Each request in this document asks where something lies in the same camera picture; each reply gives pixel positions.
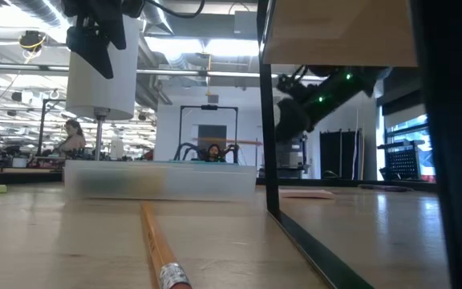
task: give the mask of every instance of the wooden board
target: wooden board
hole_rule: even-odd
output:
[[[156,288],[140,203],[66,192],[59,184],[11,185],[0,196],[0,288]],[[327,288],[266,213],[262,193],[254,204],[152,204],[194,288]]]
[[[330,191],[324,189],[279,189],[281,197],[334,199]]]
[[[435,193],[323,189],[336,201],[282,198],[282,212],[370,285],[450,287]]]
[[[415,67],[405,0],[277,0],[271,64]]]

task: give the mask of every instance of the ceiling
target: ceiling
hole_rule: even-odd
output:
[[[164,1],[166,7],[178,12],[192,13],[199,6],[198,1],[168,0]],[[195,19],[179,19],[166,16],[166,21],[172,28],[174,35],[166,35],[162,30],[153,27],[145,31],[144,36],[159,41],[162,39],[192,39],[201,44],[203,49],[208,47],[213,39],[236,39],[247,42],[255,42],[256,36],[250,33],[235,33],[235,11],[256,11],[256,1],[243,1],[247,9],[234,1],[220,0],[209,1],[205,8]],[[16,6],[0,6],[0,63],[24,63],[29,55],[18,45],[19,36],[27,30],[36,30],[47,33],[49,37],[44,43],[39,55],[30,60],[31,64],[43,64],[52,66],[67,66],[69,64],[70,51],[61,41],[65,30],[51,29],[36,17],[31,17]],[[138,68],[169,68],[172,69],[168,60],[168,54],[164,51],[152,51],[150,42],[142,38],[139,43]],[[242,55],[212,55],[211,61],[201,58],[195,53],[181,52],[187,61],[189,69],[229,71],[229,72],[259,72],[257,52]],[[293,65],[273,66],[273,73],[291,73]],[[64,100],[67,92],[66,76],[48,75],[20,75],[0,73],[0,145],[18,143],[36,148],[38,143],[38,129],[42,110],[41,99],[55,97]],[[233,105],[239,102],[248,108],[260,108],[259,79],[241,77],[213,77],[210,80],[210,91],[215,91],[220,96],[220,102]],[[165,95],[172,104],[183,102],[186,104],[189,98],[191,103],[206,104],[205,93],[208,91],[206,79],[190,79],[185,77],[161,76],[150,79],[149,77],[137,78],[137,103],[136,114],[132,120],[118,121],[115,125],[105,124],[103,142],[109,144],[112,139],[119,137],[124,140],[126,150],[141,151],[143,147],[152,148],[156,141],[156,116],[154,111],[157,104],[167,104],[157,96],[158,90]],[[30,101],[16,102],[11,99],[12,92],[23,92],[31,97]],[[68,118],[63,116],[63,103],[58,103],[46,114],[45,145],[56,145],[65,138],[62,126]],[[9,116],[8,111],[14,110],[16,116]],[[146,121],[138,120],[140,112],[146,112]],[[87,118],[79,119],[86,132],[88,146],[95,145],[95,124]]]

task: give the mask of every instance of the black frame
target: black frame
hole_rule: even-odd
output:
[[[275,0],[258,0],[257,31],[265,148],[263,181],[266,185],[267,209],[332,287],[371,287],[279,209],[271,67],[262,61],[274,7]],[[441,2],[439,12],[436,7],[434,2],[411,0],[410,18],[418,64],[422,71],[422,93],[438,182],[426,186],[438,188],[451,284],[453,288],[462,288],[462,3]],[[346,184],[336,180],[312,182],[314,185]]]
[[[46,104],[48,102],[52,101],[57,101],[57,102],[65,102],[66,100],[52,100],[52,99],[44,99],[42,101],[42,115],[40,116],[40,130],[38,131],[38,149],[37,149],[37,155],[40,155],[42,153],[42,142],[44,138],[44,121],[46,119],[46,114],[49,111],[46,111]]]
[[[237,142],[238,142],[238,108],[237,107],[220,107],[217,105],[181,105],[180,107],[180,128],[179,128],[179,136],[177,138],[178,147],[181,145],[181,128],[183,127],[183,110],[185,108],[200,108],[201,110],[233,109],[235,111],[234,144],[237,145]],[[234,153],[233,162],[235,164],[238,163],[238,153]]]

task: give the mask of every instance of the metal rod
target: metal rod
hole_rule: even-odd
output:
[[[274,96],[272,91],[272,67],[264,64],[263,48],[265,47],[264,29],[268,30],[267,6],[271,1],[259,0],[257,3],[257,34],[260,42],[260,91],[261,91],[261,124],[263,126],[263,149],[265,158],[266,207],[277,220],[281,219],[279,209],[278,161],[276,156],[276,136],[274,126]]]
[[[101,153],[101,137],[103,135],[103,117],[97,118],[97,134],[95,135],[95,155],[94,158],[96,161],[99,160],[99,155]]]
[[[44,120],[46,119],[46,104],[48,100],[42,101],[42,115],[40,116],[40,129],[38,131],[38,148],[37,155],[40,156],[42,153],[42,142],[44,136]]]
[[[16,111],[16,112],[39,112],[41,108],[9,108],[0,107],[0,111]],[[63,109],[51,109],[49,112],[63,112]]]
[[[69,75],[68,66],[59,65],[34,65],[34,64],[14,64],[0,63],[0,74],[12,74],[20,71],[21,75]],[[203,76],[203,77],[237,77],[237,78],[260,78],[259,73],[250,72],[229,72],[229,71],[193,71],[193,70],[176,70],[176,69],[137,69],[136,74],[139,75],[173,75],[173,76]],[[276,79],[279,74],[269,73],[270,77]],[[309,81],[322,81],[326,77],[315,75],[306,75],[302,78]]]

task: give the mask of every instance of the white cylinder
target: white cylinder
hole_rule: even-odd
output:
[[[106,120],[129,120],[134,115],[136,61],[139,28],[137,20],[123,15],[126,49],[110,43],[108,54],[113,79],[105,79],[78,54],[71,53],[66,110],[77,116],[94,118],[94,111],[109,109]]]

